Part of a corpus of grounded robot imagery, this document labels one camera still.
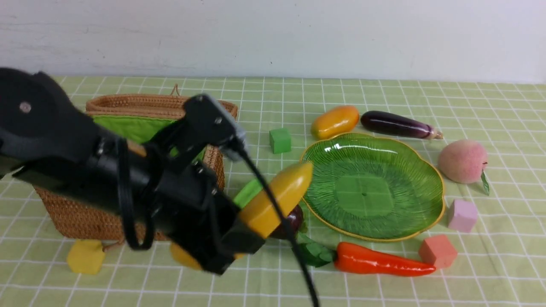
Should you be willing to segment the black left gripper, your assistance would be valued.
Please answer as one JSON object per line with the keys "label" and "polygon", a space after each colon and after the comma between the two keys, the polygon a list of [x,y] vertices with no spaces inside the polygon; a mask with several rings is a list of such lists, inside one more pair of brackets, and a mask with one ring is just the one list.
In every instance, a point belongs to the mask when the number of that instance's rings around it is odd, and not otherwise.
{"label": "black left gripper", "polygon": [[241,213],[201,161],[180,172],[166,169],[154,192],[154,225],[172,241],[172,256],[183,266],[217,275],[237,254],[255,253],[265,243]]}

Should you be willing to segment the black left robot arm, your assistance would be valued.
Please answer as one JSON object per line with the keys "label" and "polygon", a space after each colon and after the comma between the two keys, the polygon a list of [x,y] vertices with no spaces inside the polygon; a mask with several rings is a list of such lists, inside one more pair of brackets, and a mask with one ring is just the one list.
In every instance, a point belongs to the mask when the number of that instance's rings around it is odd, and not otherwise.
{"label": "black left robot arm", "polygon": [[206,272],[222,275],[267,235],[195,157],[206,146],[250,164],[244,131],[213,97],[182,105],[184,117],[144,144],[131,144],[76,109],[43,72],[1,68],[1,175],[31,183],[121,218],[125,242],[147,250],[161,231]]}

